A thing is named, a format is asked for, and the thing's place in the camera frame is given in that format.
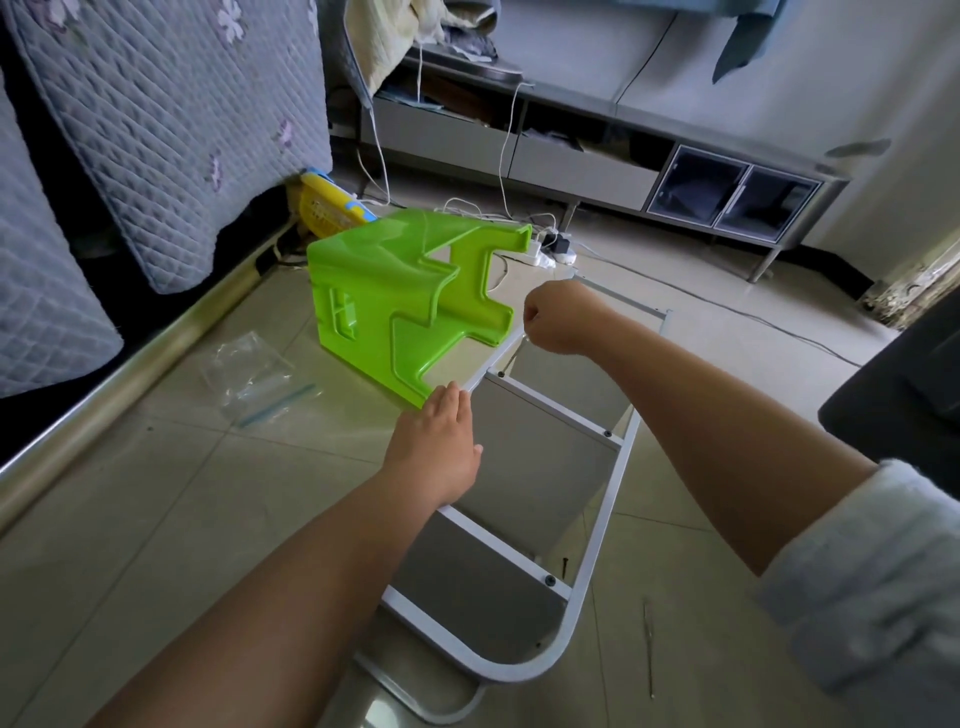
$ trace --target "cabinet leg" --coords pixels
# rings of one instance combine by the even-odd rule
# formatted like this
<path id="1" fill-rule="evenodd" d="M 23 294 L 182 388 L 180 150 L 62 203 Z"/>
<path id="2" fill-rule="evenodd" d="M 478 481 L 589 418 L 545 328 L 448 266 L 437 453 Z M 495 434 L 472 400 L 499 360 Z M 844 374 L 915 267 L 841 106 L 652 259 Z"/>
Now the cabinet leg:
<path id="1" fill-rule="evenodd" d="M 750 283 L 756 283 L 758 280 L 760 280 L 760 276 L 762 276 L 766 272 L 767 268 L 770 267 L 770 264 L 777 258 L 777 255 L 779 253 L 780 253 L 780 248 L 772 248 L 770 250 L 770 253 L 768 253 L 766 257 L 764 257 L 756 265 L 756 267 L 754 268 L 753 272 L 750 274 L 750 277 L 747 278 L 747 280 Z"/>
<path id="2" fill-rule="evenodd" d="M 573 221 L 573 213 L 577 211 L 577 205 L 579 204 L 579 200 L 575 203 L 566 204 L 564 218 L 560 221 L 560 232 L 566 232 L 566 229 L 570 227 L 570 223 Z"/>

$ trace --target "right hand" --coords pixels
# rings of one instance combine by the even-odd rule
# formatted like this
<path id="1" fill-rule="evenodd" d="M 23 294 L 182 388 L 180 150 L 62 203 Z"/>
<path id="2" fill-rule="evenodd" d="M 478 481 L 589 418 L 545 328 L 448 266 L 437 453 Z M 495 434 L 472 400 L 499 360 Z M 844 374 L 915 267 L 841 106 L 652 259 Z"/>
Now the right hand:
<path id="1" fill-rule="evenodd" d="M 527 338 L 553 353 L 584 353 L 597 325 L 612 314 L 600 297 L 577 280 L 549 280 L 527 294 Z"/>

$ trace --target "drawer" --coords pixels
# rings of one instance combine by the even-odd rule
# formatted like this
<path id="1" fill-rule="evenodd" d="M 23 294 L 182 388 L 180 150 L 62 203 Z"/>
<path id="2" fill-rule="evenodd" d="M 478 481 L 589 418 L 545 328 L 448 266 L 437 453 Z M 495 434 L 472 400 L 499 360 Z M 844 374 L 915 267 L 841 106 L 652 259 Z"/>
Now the drawer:
<path id="1" fill-rule="evenodd" d="M 373 99 L 373 113 L 384 149 L 496 174 L 504 138 L 504 132 L 499 129 L 377 98 Z M 363 114 L 360 138 L 369 144 L 375 143 L 370 117 L 366 113 Z M 516 134 L 510 134 L 503 153 L 504 176 L 510 169 L 515 146 Z"/>
<path id="2" fill-rule="evenodd" d="M 626 161 L 522 136 L 516 143 L 509 178 L 586 200 L 642 210 L 659 175 Z"/>

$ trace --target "clear plastic bag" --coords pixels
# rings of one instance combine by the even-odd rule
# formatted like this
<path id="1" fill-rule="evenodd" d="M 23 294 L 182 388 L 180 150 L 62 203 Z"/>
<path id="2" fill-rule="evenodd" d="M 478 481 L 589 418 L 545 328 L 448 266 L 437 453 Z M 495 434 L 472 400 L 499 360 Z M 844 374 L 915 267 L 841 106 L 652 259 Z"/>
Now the clear plastic bag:
<path id="1" fill-rule="evenodd" d="M 296 400 L 320 394 L 315 382 L 299 376 L 255 331 L 221 344 L 203 373 L 224 415 L 237 427 L 267 422 Z"/>

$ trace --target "white sleeve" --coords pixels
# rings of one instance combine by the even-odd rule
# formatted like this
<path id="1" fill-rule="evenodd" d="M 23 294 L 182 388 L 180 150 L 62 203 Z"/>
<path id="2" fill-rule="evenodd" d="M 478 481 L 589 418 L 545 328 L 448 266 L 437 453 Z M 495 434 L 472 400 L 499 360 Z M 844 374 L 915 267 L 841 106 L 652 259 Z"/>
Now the white sleeve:
<path id="1" fill-rule="evenodd" d="M 777 555 L 757 600 L 871 726 L 960 726 L 960 502 L 890 461 Z"/>

